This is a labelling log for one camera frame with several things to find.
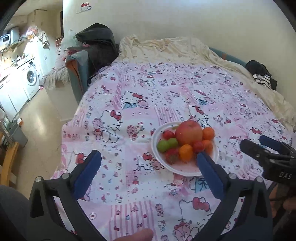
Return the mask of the person's right hand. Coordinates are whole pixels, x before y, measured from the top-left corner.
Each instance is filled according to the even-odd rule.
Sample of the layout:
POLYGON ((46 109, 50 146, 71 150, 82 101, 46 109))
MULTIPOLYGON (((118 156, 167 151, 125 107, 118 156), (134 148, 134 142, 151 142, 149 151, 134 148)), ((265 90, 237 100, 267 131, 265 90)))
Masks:
POLYGON ((280 192, 278 191, 278 185, 276 185, 269 195, 270 205, 271 205, 271 213, 272 217, 274 218, 279 210, 280 206, 282 205, 283 208, 287 211, 295 210, 296 200, 295 197, 286 198, 284 201, 276 201, 279 199, 280 192))

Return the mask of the person's left hand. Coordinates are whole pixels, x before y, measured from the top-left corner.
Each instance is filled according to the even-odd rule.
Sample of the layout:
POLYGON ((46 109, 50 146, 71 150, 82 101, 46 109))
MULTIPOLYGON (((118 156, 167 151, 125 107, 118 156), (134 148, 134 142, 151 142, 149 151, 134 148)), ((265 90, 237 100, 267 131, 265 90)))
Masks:
POLYGON ((149 228, 145 228, 132 235, 116 238, 114 241, 152 241, 153 237, 154 232, 149 228))

